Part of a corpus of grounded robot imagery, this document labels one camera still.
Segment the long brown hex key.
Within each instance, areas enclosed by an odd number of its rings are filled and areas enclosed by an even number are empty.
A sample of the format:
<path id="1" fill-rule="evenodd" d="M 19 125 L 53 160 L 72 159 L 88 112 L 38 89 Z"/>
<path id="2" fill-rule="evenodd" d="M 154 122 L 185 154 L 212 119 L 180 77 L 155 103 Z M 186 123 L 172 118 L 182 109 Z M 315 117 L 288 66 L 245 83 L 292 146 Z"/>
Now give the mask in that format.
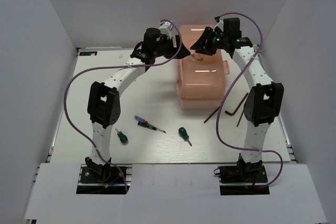
<path id="1" fill-rule="evenodd" d="M 205 120 L 204 120 L 204 124 L 207 123 L 219 110 L 219 107 L 216 108 Z"/>

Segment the black green precision screwdriver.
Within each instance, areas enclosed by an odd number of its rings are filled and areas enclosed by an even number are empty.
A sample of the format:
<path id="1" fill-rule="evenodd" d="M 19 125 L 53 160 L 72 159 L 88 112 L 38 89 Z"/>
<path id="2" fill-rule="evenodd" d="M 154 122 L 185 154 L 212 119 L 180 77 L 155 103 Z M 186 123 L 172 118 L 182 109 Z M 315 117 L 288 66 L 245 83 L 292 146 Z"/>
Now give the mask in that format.
<path id="1" fill-rule="evenodd" d="M 166 133 L 164 130 L 158 129 L 157 127 L 155 127 L 151 124 L 148 124 L 148 123 L 138 122 L 138 126 L 147 128 L 149 130 L 154 130 L 154 131 L 159 131 L 159 132 L 162 132 L 162 133 Z"/>

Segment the stubby green screwdriver left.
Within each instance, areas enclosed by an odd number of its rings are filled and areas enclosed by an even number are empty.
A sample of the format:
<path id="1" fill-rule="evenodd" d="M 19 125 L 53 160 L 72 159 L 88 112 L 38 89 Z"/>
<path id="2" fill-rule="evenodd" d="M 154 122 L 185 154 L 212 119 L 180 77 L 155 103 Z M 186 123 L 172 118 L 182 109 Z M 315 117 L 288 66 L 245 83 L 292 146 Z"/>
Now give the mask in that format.
<path id="1" fill-rule="evenodd" d="M 119 131 L 117 128 L 115 128 L 115 131 L 117 132 L 117 136 L 120 140 L 120 142 L 123 144 L 123 145 L 126 145 L 128 143 L 128 138 L 127 136 L 122 132 L 122 131 Z"/>

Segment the large brown hex key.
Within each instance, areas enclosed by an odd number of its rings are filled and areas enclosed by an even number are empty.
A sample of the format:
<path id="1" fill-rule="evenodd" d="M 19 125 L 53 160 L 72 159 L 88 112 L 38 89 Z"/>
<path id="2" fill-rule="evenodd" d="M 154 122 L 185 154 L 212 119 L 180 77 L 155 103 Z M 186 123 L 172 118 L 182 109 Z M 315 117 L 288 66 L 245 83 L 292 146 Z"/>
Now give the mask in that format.
<path id="1" fill-rule="evenodd" d="M 240 101 L 240 103 L 237 105 L 237 107 L 235 108 L 235 110 L 233 112 L 229 112 L 229 111 L 226 110 L 225 113 L 229 116 L 234 116 L 237 113 L 237 111 L 239 110 L 239 108 L 243 105 L 243 103 L 247 99 L 248 95 L 249 95 L 249 93 L 246 93 L 244 95 L 244 97 L 242 98 L 242 100 Z"/>

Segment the stubby green screwdriver right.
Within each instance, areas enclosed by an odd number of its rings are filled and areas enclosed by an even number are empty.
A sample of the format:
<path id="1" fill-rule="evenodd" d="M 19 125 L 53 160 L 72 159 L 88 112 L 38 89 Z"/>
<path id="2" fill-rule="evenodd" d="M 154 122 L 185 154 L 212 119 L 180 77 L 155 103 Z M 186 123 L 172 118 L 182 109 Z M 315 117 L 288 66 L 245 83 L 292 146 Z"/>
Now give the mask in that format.
<path id="1" fill-rule="evenodd" d="M 189 140 L 189 135 L 184 127 L 180 127 L 178 129 L 178 133 L 184 141 L 186 141 L 190 146 L 192 146 L 192 143 Z"/>

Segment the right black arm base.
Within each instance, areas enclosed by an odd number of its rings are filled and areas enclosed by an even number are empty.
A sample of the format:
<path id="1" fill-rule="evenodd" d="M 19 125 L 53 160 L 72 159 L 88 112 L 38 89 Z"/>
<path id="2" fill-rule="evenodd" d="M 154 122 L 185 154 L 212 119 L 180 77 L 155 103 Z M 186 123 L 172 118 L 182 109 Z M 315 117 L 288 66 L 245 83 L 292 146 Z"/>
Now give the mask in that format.
<path id="1" fill-rule="evenodd" d="M 268 177 L 262 161 L 219 166 L 213 171 L 219 178 L 222 196 L 269 195 Z"/>

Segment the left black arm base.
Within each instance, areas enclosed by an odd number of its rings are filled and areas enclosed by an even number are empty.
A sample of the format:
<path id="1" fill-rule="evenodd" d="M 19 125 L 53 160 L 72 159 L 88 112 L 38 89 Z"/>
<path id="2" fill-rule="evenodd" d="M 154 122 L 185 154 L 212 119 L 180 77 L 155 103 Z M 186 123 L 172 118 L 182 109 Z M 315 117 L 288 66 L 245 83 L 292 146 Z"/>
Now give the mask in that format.
<path id="1" fill-rule="evenodd" d="M 131 185 L 132 167 L 96 164 L 90 157 L 81 166 L 77 195 L 125 195 Z"/>

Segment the pink plastic toolbox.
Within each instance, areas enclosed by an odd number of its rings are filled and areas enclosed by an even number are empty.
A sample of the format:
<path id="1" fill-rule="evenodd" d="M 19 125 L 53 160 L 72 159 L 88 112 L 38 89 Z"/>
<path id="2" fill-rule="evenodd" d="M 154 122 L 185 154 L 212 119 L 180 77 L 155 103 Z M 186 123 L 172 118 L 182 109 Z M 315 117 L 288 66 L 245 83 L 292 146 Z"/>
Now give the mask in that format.
<path id="1" fill-rule="evenodd" d="M 181 109 L 215 109 L 225 95 L 228 62 L 220 50 L 212 56 L 193 50 L 190 53 L 177 61 L 176 89 Z"/>

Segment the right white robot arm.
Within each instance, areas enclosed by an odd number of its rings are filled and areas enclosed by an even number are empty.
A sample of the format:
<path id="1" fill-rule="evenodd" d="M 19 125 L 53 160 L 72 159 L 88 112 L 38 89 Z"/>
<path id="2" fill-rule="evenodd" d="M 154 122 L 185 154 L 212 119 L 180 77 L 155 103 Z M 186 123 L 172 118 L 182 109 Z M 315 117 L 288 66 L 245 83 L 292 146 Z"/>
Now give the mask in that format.
<path id="1" fill-rule="evenodd" d="M 262 164 L 266 133 L 279 115 L 284 87 L 266 74 L 253 43 L 249 38 L 242 36 L 239 18 L 216 17 L 215 20 L 215 27 L 206 27 L 191 49 L 209 56 L 217 49 L 226 51 L 247 81 L 250 89 L 244 104 L 244 116 L 248 122 L 247 133 L 238 158 L 241 165 L 237 168 L 238 177 L 247 182 L 256 175 L 254 165 Z"/>

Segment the stubby green screwdriver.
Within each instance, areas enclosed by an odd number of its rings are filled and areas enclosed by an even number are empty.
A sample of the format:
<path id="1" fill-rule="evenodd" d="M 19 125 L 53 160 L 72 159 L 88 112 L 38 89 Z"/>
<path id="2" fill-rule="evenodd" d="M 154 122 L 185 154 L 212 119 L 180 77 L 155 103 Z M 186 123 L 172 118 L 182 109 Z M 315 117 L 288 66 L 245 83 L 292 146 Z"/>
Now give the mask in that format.
<path id="1" fill-rule="evenodd" d="M 190 146 L 192 146 L 192 143 L 189 140 L 189 135 L 184 127 L 180 127 L 178 129 L 178 133 L 184 141 L 186 141 Z"/>
<path id="2" fill-rule="evenodd" d="M 120 142 L 123 144 L 123 145 L 126 145 L 128 143 L 128 138 L 127 136 L 122 132 L 122 131 L 119 131 L 117 128 L 115 128 L 115 131 L 117 132 L 117 136 L 120 140 Z"/>

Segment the blue red handled screwdriver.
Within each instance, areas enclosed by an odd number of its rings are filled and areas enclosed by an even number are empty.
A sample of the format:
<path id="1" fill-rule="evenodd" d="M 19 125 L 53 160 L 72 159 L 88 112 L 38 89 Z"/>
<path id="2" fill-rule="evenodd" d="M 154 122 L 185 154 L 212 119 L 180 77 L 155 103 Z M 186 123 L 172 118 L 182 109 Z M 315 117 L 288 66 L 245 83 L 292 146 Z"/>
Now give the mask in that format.
<path id="1" fill-rule="evenodd" d="M 148 124 L 148 121 L 146 121 L 145 119 L 141 118 L 140 116 L 135 115 L 134 119 L 138 122 L 144 123 L 144 124 Z"/>

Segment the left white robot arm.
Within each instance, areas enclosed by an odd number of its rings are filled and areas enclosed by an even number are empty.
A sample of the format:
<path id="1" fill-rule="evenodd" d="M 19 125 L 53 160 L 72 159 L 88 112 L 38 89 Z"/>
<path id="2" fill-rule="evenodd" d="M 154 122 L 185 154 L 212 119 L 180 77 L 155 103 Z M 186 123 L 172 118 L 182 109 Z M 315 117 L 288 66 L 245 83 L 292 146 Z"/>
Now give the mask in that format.
<path id="1" fill-rule="evenodd" d="M 121 114 L 120 97 L 126 88 L 155 65 L 157 57 L 181 59 L 190 52 L 179 35 L 172 36 L 173 25 L 163 22 L 159 28 L 148 28 L 143 40 L 136 45 L 125 67 L 104 82 L 91 85 L 88 114 L 92 123 L 94 146 L 86 157 L 87 167 L 101 182 L 110 178 L 110 138 L 113 125 Z"/>

